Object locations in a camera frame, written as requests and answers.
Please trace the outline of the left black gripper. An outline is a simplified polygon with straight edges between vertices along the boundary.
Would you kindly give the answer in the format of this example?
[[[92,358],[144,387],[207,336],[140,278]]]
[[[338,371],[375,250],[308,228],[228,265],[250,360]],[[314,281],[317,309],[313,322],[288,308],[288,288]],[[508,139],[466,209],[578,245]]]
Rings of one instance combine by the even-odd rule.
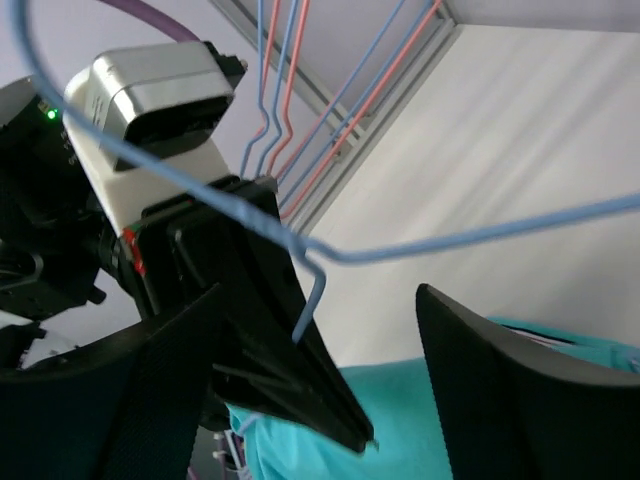
[[[209,313],[212,401],[304,425],[358,453],[372,440],[316,326],[293,336],[306,300],[284,248],[181,194],[145,208],[122,233],[104,225],[99,261],[143,319],[220,295]]]

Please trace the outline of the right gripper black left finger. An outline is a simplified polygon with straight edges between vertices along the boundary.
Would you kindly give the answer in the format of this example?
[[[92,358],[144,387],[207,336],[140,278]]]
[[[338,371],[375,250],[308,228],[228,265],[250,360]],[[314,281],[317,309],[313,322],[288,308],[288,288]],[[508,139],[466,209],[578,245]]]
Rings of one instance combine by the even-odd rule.
[[[186,478],[221,299],[215,286],[29,369],[2,369],[2,478]]]

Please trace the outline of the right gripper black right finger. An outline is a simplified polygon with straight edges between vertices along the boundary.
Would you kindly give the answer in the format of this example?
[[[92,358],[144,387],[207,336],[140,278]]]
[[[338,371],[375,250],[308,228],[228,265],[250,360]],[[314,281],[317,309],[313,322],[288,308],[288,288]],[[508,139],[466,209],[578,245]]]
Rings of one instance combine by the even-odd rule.
[[[454,478],[638,478],[638,374],[543,346],[427,284],[416,314]]]

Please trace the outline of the pale blue wire hanger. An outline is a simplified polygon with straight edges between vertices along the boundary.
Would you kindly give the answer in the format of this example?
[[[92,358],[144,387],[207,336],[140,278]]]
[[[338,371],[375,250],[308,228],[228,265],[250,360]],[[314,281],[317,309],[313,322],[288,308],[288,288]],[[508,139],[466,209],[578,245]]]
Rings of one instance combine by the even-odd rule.
[[[28,1],[10,1],[8,3],[11,29],[23,63],[34,74],[34,82],[38,91],[48,101],[70,117],[72,122],[86,132],[88,136],[104,145],[108,151],[123,157],[137,167],[145,168],[184,188],[200,201],[239,222],[246,229],[287,249],[306,270],[314,275],[311,294],[292,333],[294,342],[301,340],[307,327],[312,322],[314,311],[321,300],[327,282],[327,276],[323,268],[307,257],[309,250],[315,250],[322,256],[337,263],[368,264],[463,248],[511,236],[529,234],[534,231],[594,220],[598,217],[622,214],[639,208],[639,195],[634,193],[545,215],[486,226],[443,237],[426,238],[412,243],[364,251],[337,250],[318,239],[292,231],[247,201],[208,187],[188,174],[163,163],[140,148],[100,131],[91,121],[86,119],[83,113],[67,103],[56,86],[51,83],[49,73],[44,68],[39,52],[32,41],[29,6],[30,3]]]

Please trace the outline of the teal trousers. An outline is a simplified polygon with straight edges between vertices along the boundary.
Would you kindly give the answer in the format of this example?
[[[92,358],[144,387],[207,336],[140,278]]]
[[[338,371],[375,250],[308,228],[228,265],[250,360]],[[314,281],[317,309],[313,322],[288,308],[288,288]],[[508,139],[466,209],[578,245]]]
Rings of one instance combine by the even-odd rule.
[[[358,455],[298,424],[229,409],[255,479],[448,479],[451,476],[423,358],[353,366],[342,375],[369,415],[378,447]]]

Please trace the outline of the salmon pink wire hanger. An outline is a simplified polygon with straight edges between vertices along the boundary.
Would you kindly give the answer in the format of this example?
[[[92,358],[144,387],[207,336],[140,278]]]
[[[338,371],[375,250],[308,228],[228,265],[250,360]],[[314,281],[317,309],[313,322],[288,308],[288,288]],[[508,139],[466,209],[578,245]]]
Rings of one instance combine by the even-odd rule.
[[[367,89],[361,94],[355,106],[347,114],[342,123],[336,128],[329,142],[325,145],[323,150],[316,155],[313,162],[296,180],[295,185],[291,187],[288,195],[285,196],[280,203],[279,210],[282,219],[290,217],[294,213],[295,209],[302,203],[314,183],[326,170],[334,155],[346,142],[348,135],[355,130],[355,127],[364,118],[369,107],[374,103],[386,84],[395,74],[395,71],[408,55],[413,45],[422,34],[422,31],[440,10],[441,4],[441,1],[432,1],[424,8],[422,15],[414,22],[414,25],[405,35],[404,40],[389,56],[382,69],[376,74]]]

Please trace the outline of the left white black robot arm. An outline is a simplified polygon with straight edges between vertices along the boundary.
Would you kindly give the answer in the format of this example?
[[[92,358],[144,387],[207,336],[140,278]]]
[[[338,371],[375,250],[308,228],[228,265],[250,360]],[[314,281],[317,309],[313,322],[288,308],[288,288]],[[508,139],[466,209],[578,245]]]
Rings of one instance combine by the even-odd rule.
[[[314,326],[289,252],[186,194],[147,204],[122,232],[99,205],[58,110],[30,78],[1,90],[1,306],[36,321],[103,293],[111,275],[145,320],[165,321],[207,293],[208,385],[201,424],[227,406],[304,425],[362,452],[373,426]]]

